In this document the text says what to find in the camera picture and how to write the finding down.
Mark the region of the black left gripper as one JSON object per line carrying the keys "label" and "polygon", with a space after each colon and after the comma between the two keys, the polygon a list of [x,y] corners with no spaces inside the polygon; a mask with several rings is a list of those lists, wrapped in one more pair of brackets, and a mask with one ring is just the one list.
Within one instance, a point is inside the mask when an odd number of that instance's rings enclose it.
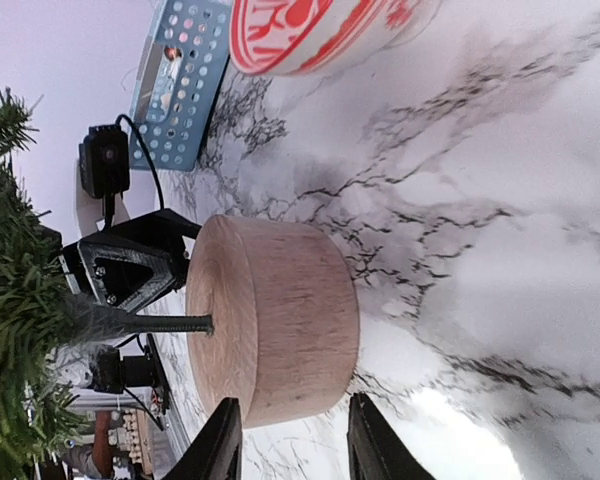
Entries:
{"label": "black left gripper", "polygon": [[201,226],[171,209],[157,210],[96,231],[67,246],[62,234],[41,226],[70,291],[92,303],[136,313],[186,283],[189,266],[183,238]]}

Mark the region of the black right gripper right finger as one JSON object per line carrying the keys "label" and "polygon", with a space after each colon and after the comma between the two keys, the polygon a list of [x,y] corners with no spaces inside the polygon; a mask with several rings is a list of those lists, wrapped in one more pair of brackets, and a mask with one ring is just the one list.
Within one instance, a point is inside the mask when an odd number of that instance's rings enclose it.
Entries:
{"label": "black right gripper right finger", "polygon": [[350,398],[347,445],[350,479],[434,480],[365,393]]}

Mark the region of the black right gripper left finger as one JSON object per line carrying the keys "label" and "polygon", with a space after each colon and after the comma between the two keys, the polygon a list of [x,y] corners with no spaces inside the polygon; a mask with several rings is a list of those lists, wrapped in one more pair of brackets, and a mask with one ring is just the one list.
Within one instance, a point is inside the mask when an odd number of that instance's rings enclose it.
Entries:
{"label": "black right gripper left finger", "polygon": [[224,398],[172,468],[174,480],[238,480],[242,465],[239,400]]}

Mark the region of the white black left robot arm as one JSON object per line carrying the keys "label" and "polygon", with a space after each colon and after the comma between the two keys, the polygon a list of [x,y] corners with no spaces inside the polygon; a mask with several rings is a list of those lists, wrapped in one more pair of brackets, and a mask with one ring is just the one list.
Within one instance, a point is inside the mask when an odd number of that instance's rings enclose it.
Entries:
{"label": "white black left robot arm", "polygon": [[85,332],[88,389],[104,394],[132,394],[150,387],[159,399],[158,411],[170,406],[170,389],[153,339],[156,333],[210,334],[212,318],[149,316],[143,309],[184,287],[189,257],[185,241],[201,230],[171,209],[164,208],[96,231],[70,244],[46,229],[69,289],[95,309],[96,321]]}

